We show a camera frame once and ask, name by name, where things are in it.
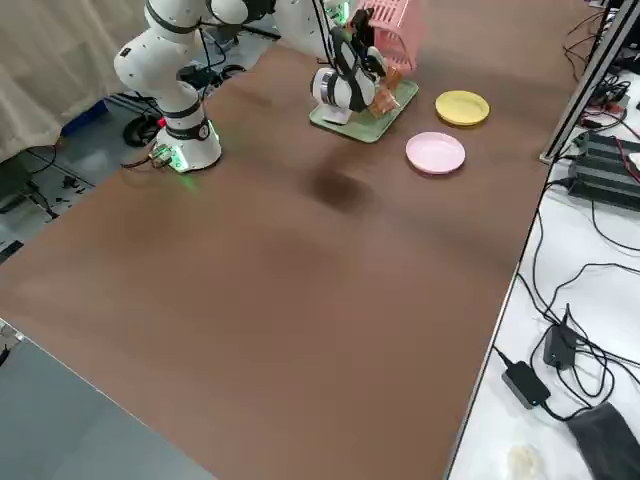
pink plate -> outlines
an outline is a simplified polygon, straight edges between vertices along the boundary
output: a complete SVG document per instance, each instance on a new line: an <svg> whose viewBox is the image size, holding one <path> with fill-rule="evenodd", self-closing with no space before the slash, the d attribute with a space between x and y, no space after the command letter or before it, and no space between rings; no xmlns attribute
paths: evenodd
<svg viewBox="0 0 640 480"><path fill-rule="evenodd" d="M464 147L455 138L440 132L422 132L407 142L407 157L421 172L441 175L464 163Z"/></svg>

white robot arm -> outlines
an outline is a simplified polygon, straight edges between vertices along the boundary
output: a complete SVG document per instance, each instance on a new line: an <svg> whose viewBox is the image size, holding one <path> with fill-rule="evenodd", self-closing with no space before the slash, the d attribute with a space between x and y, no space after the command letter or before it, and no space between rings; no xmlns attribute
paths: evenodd
<svg viewBox="0 0 640 480"><path fill-rule="evenodd" d="M373 102L384 60L372 46L361 44L357 51L327 17L322 0L146 0L149 28L120 50L114 67L125 85L156 99L166 120L156 142L179 172L208 167L221 155L198 92L176 80L194 57L201 20L241 25L266 13L273 14L287 43L327 63L311 86L326 120L345 124L351 112Z"/></svg>

pink basket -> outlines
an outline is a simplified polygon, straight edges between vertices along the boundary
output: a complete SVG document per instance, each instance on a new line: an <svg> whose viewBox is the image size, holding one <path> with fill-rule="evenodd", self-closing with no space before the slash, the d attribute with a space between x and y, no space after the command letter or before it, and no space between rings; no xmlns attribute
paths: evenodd
<svg viewBox="0 0 640 480"><path fill-rule="evenodd" d="M369 24L375 28L375 46L389 65L406 75L416 69L424 28L421 0L360 0L358 8L373 8Z"/></svg>

curtain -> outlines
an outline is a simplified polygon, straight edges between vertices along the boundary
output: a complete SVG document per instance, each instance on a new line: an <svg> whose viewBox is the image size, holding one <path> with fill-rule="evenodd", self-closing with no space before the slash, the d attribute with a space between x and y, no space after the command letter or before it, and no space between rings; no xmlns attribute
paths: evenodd
<svg viewBox="0 0 640 480"><path fill-rule="evenodd" d="M146 28L143 0L0 0L0 162L52 145L62 126L123 91L119 48Z"/></svg>

black power adapter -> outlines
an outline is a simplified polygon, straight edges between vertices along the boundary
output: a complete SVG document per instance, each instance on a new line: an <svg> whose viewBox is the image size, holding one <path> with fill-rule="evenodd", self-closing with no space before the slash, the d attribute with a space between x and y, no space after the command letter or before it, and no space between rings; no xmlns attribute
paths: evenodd
<svg viewBox="0 0 640 480"><path fill-rule="evenodd" d="M551 396L551 392L547 386L542 383L536 373L525 362L520 361L513 363L507 356L498 350L495 346L493 349L498 352L500 358L506 365L507 369L502 374L502 380L507 384L522 405L531 410L538 405L542 405Z"/></svg>
<svg viewBox="0 0 640 480"><path fill-rule="evenodd" d="M544 341L544 363L559 370L573 367L576 361L577 340L576 332L567 326L566 319L563 319L561 324L551 327Z"/></svg>

